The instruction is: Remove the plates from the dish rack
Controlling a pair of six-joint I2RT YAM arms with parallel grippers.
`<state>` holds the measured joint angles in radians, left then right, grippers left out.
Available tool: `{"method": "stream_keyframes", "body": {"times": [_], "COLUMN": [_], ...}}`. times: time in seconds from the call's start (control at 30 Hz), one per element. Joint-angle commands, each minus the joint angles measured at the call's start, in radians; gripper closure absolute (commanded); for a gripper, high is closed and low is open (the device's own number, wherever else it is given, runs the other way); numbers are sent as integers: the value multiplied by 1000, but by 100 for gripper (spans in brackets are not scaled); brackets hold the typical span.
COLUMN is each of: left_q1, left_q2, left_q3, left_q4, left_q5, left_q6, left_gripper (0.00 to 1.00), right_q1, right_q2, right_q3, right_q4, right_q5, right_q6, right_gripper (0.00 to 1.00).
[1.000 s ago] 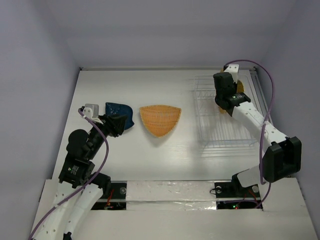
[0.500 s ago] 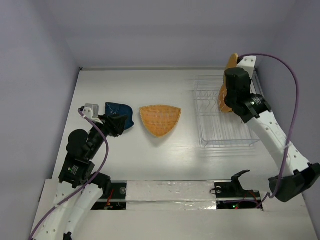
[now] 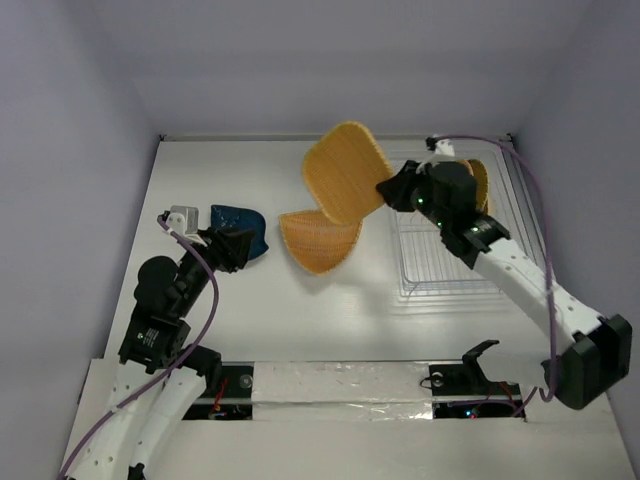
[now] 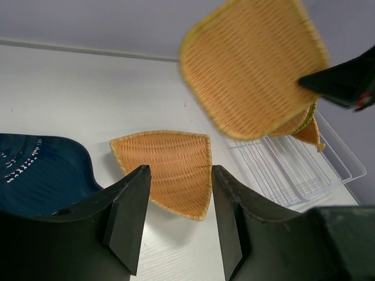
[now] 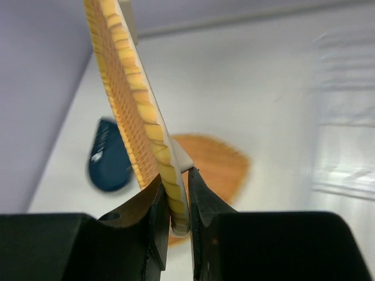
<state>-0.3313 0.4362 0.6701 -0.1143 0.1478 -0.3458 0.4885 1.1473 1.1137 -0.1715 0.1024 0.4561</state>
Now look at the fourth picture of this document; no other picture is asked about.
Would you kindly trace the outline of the triangular woven orange plate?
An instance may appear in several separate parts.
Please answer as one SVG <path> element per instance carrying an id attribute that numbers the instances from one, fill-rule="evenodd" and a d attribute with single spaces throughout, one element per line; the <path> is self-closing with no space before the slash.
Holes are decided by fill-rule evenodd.
<path id="1" fill-rule="evenodd" d="M 151 168 L 149 199 L 159 207 L 203 221 L 212 196 L 212 150 L 209 135 L 145 131 L 110 140 L 124 174 L 140 165 Z"/>

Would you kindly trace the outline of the dark blue plate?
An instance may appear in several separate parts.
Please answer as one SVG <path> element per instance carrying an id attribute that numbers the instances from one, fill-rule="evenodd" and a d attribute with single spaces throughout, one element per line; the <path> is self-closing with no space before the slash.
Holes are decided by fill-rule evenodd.
<path id="1" fill-rule="evenodd" d="M 75 140 L 1 134 L 1 211 L 50 216 L 101 190 L 88 150 Z"/>

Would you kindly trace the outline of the yellow round woven plate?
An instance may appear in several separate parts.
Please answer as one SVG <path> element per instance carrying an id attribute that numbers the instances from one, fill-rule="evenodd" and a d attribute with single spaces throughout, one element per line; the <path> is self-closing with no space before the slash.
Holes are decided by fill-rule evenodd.
<path id="1" fill-rule="evenodd" d="M 303 130 L 311 122 L 311 120 L 313 119 L 313 117 L 315 115 L 316 108 L 317 108 L 316 102 L 314 104 L 310 105 L 310 107 L 308 109 L 308 113 L 307 113 L 306 118 L 304 119 L 303 123 L 296 130 L 293 131 L 292 135 L 294 135 L 294 134 L 300 132 L 301 130 Z"/>

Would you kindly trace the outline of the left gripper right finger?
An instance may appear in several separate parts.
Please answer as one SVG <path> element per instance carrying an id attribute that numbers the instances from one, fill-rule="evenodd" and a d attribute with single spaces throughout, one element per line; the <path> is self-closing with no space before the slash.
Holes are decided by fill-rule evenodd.
<path id="1" fill-rule="evenodd" d="M 373 280 L 374 207 L 282 207 L 212 168 L 226 280 Z"/>

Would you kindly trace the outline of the round orange woven plate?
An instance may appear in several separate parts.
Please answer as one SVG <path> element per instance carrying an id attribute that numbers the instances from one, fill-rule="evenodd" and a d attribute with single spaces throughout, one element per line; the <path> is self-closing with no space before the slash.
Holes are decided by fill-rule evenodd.
<path id="1" fill-rule="evenodd" d="M 284 135 L 290 135 L 302 126 L 308 116 L 309 108 L 303 110 L 295 117 L 282 124 L 279 128 L 269 133 L 270 137 L 279 137 Z"/>

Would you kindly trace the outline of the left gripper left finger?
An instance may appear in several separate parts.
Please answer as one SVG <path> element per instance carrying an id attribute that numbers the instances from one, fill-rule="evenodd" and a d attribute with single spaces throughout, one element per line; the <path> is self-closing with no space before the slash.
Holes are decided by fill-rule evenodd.
<path id="1" fill-rule="evenodd" d="M 48 217 L 1 212 L 2 280 L 129 280 L 137 274 L 151 170 Z"/>

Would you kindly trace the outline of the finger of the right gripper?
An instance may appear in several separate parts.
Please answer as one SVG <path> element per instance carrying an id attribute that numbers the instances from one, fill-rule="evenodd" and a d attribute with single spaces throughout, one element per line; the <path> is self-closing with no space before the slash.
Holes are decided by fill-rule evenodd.
<path id="1" fill-rule="evenodd" d="M 298 84 L 342 108 L 362 111 L 374 105 L 374 47 L 345 63 L 303 76 Z"/>

